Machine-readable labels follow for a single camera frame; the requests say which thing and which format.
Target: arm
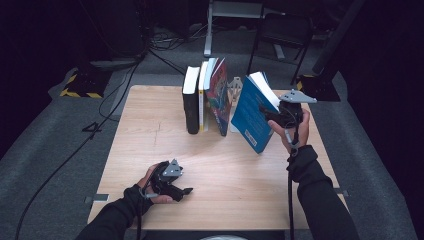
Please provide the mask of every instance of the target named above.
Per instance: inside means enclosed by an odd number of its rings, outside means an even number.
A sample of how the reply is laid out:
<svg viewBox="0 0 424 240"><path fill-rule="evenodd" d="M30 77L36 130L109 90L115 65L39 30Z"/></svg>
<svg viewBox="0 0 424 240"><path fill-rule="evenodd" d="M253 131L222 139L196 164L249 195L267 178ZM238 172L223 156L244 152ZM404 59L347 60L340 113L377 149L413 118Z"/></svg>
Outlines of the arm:
<svg viewBox="0 0 424 240"><path fill-rule="evenodd" d="M141 211L141 214L144 215L154 203L172 202L172 198L166 195L144 199L139 192L139 189L145 185L154 171L155 166L151 166L146 176L137 184L125 189L123 198L103 207L96 218L80 232L76 239L124 239L125 231L132 225L137 211Z"/></svg>
<svg viewBox="0 0 424 240"><path fill-rule="evenodd" d="M352 218L333 189L332 181L322 171L318 155L307 145L310 113L303 110L299 125L299 148L287 170L299 183L297 195L305 212L314 239L359 239ZM291 152L285 129L270 120L270 127L281 136L283 145ZM294 129L289 129L293 138Z"/></svg>

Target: black book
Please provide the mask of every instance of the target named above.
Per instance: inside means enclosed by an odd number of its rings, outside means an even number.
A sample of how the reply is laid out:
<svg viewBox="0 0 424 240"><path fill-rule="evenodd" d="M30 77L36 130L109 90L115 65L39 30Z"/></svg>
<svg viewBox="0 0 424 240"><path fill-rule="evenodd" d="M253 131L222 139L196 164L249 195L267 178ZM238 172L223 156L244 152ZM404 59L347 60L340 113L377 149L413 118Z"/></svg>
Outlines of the black book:
<svg viewBox="0 0 424 240"><path fill-rule="evenodd" d="M200 67L188 67L183 84L183 102L186 127L190 134L199 132L199 94L198 80Z"/></svg>

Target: gray carpet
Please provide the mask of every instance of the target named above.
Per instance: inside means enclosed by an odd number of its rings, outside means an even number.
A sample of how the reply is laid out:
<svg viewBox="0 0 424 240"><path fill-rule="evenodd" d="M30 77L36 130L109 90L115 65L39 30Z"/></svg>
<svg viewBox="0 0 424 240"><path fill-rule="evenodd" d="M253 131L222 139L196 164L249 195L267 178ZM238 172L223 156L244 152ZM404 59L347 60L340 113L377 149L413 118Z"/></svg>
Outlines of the gray carpet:
<svg viewBox="0 0 424 240"><path fill-rule="evenodd" d="M228 76L243 76L254 32L223 31L214 35L212 56L225 56ZM301 74L311 73L321 52L320 43L307 54ZM200 65L204 38L183 44L172 51L156 53L185 69ZM274 89L290 89L294 67L255 58L253 71L265 71ZM52 103L34 119L0 161L0 239L14 238L20 216L31 196L72 154L89 133L81 130L104 120L122 96L128 70L113 73L104 99L59 97L69 74L50 91ZM180 85L182 75L148 54L136 69L133 83ZM346 190L349 210L362 239L416 239L403 196L385 170L367 134L347 103L342 76L334 84L341 102L311 105L318 129L342 190ZM85 226L90 205L86 197L97 190L118 123L107 121L87 144L49 181L27 212L20 239L73 239ZM297 239L311 239L309 231L296 231ZM134 239L128 231L126 239Z"/></svg>

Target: row of books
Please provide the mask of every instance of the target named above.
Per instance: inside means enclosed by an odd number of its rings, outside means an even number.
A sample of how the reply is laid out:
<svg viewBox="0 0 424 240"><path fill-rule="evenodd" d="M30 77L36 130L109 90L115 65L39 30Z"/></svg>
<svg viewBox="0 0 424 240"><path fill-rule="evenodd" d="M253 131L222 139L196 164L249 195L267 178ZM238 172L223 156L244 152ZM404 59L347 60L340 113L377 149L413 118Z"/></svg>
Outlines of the row of books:
<svg viewBox="0 0 424 240"><path fill-rule="evenodd" d="M189 66L182 94L188 133L207 131L207 115L211 111L221 135L227 135L231 102L225 58L209 58L199 67Z"/></svg>
<svg viewBox="0 0 424 240"><path fill-rule="evenodd" d="M228 97L227 68L224 60L210 58L202 62L200 67L187 69L183 100L187 130L190 134L197 134L207 129L206 102L209 102L221 135L227 135L231 101ZM244 78L231 124L256 153L264 151L273 134L268 120L259 109L265 108L278 114L279 104L280 98L269 87L265 73L256 72Z"/></svg>

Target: black sleeve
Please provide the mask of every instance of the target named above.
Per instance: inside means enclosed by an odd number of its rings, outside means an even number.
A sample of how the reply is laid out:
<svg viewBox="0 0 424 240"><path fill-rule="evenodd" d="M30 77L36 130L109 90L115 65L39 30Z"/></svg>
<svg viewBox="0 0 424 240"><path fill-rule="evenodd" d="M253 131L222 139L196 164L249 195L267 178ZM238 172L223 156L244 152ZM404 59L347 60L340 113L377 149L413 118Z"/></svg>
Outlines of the black sleeve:
<svg viewBox="0 0 424 240"><path fill-rule="evenodd" d="M76 239L124 239L125 231L131 226L138 209L142 207L144 214L153 205L150 199L141 197L139 189L138 185L125 189L124 197L104 206Z"/></svg>
<svg viewBox="0 0 424 240"><path fill-rule="evenodd" d="M314 239L359 239L353 220L317 161L312 146L299 148L287 170L299 183L297 195Z"/></svg>

